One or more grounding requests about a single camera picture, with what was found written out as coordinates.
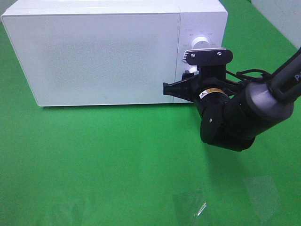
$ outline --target white microwave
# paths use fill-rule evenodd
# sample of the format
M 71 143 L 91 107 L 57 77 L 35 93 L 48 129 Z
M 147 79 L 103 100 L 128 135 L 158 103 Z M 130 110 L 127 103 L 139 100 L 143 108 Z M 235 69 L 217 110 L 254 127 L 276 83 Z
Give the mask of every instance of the white microwave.
M 218 0 L 18 0 L 1 16 L 39 106 L 182 103 L 184 52 L 222 44 Z

